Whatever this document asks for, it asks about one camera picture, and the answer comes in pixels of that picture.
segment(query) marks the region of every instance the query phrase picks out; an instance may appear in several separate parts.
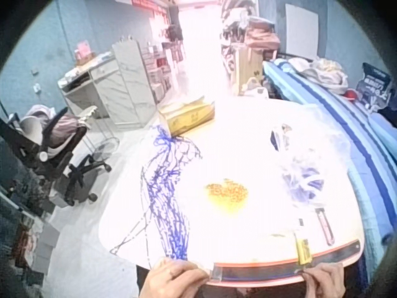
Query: chair armrest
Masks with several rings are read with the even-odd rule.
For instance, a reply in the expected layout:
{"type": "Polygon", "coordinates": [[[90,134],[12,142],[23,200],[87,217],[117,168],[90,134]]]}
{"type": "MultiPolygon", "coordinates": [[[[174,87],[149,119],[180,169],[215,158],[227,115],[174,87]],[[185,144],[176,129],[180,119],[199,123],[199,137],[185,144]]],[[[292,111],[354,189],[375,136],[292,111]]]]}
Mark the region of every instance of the chair armrest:
{"type": "Polygon", "coordinates": [[[12,125],[15,128],[14,122],[18,122],[19,123],[19,116],[17,113],[13,113],[9,116],[8,121],[7,121],[7,125],[12,125]]]}
{"type": "Polygon", "coordinates": [[[48,146],[50,145],[50,137],[52,130],[58,121],[67,113],[68,108],[64,107],[57,115],[51,119],[51,121],[47,124],[47,126],[43,129],[43,142],[40,147],[40,152],[47,152],[48,146]]]}

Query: black office chair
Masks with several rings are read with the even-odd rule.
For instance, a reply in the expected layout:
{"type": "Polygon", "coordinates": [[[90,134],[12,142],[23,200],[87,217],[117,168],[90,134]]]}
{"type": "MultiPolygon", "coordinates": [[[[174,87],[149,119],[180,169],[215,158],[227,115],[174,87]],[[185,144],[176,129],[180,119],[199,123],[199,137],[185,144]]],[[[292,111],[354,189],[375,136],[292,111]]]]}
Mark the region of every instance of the black office chair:
{"type": "MultiPolygon", "coordinates": [[[[69,162],[73,157],[73,150],[78,143],[83,139],[87,132],[87,127],[78,127],[76,133],[70,138],[66,146],[53,158],[48,158],[48,147],[50,144],[50,137],[56,123],[68,111],[65,107],[59,112],[48,125],[43,129],[43,140],[41,144],[37,144],[17,130],[19,117],[13,114],[8,123],[0,119],[0,135],[10,146],[11,150],[18,159],[28,168],[32,169],[40,177],[40,184],[52,183],[62,177],[64,170],[69,166],[70,173],[67,175],[68,185],[66,187],[64,200],[70,205],[74,205],[74,190],[76,183],[80,187],[84,187],[83,176],[87,172],[103,166],[107,172],[112,168],[104,161],[95,161],[92,155],[87,155],[83,158],[78,166],[70,165],[69,162]]],[[[92,202],[97,200],[95,194],[90,194],[88,199],[92,202]]]]}

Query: tissue box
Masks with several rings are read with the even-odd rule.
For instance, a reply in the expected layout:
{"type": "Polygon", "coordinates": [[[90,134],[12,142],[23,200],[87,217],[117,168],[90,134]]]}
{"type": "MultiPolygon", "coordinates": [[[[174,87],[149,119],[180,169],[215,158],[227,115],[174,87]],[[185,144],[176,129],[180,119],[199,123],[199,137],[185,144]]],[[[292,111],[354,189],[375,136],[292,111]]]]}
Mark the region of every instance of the tissue box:
{"type": "Polygon", "coordinates": [[[160,121],[167,125],[172,137],[180,135],[215,116],[215,103],[205,101],[204,96],[191,101],[174,103],[159,110],[160,121]]]}

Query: clear plastic bag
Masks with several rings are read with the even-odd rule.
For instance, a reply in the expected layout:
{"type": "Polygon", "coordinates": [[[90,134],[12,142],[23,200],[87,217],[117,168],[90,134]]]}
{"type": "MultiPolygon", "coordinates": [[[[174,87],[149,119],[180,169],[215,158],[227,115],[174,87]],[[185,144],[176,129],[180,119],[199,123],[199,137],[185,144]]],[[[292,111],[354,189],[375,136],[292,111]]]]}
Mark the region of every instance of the clear plastic bag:
{"type": "Polygon", "coordinates": [[[350,143],[317,106],[302,107],[297,117],[301,121],[292,119],[274,127],[270,141],[278,151],[282,176],[293,201],[321,202],[327,177],[341,170],[347,172],[350,143]]]}

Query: white table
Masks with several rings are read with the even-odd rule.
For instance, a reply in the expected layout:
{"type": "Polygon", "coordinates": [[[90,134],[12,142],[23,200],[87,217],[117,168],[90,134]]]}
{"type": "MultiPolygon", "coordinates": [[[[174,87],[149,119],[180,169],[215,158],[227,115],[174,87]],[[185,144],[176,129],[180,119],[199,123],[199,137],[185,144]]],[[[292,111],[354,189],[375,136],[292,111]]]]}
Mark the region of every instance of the white table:
{"type": "MultiPolygon", "coordinates": [[[[187,250],[190,260],[210,269],[216,263],[215,269],[219,271],[223,268],[224,275],[230,268],[247,267],[255,271],[283,264],[295,266],[297,249],[291,227],[302,216],[314,260],[323,260],[316,259],[320,256],[328,256],[327,261],[341,258],[339,261],[348,266],[360,258],[364,249],[364,231],[345,168],[338,163],[332,166],[321,197],[326,204],[326,216],[335,238],[332,246],[326,243],[316,213],[306,210],[303,215],[302,211],[297,214],[290,197],[283,190],[277,152],[269,142],[270,132],[277,124],[288,123],[294,128],[294,125],[307,121],[301,118],[301,109],[302,106],[291,102],[231,97],[216,102],[215,120],[185,133],[184,136],[193,140],[203,156],[201,161],[186,167],[178,184],[178,203],[190,219],[187,250]],[[212,169],[203,173],[208,167],[212,169]],[[218,214],[215,218],[215,213],[208,213],[206,207],[197,203],[200,196],[189,194],[197,193],[195,187],[200,189],[203,183],[220,178],[238,181],[249,191],[246,207],[237,217],[218,214]],[[345,249],[350,253],[341,256],[341,251],[345,249]]],[[[131,157],[131,164],[125,165],[117,185],[112,186],[112,197],[99,227],[100,241],[109,251],[121,243],[142,218],[140,171],[153,155],[153,150],[151,141],[142,142],[139,152],[131,157]]],[[[151,222],[146,229],[144,227],[145,221],[141,220],[134,234],[141,232],[124,244],[117,255],[150,268],[164,256],[164,250],[156,225],[151,222]]],[[[211,282],[221,286],[257,287],[299,281],[302,281],[299,275],[286,275],[266,281],[248,278],[246,282],[211,282]]]]}

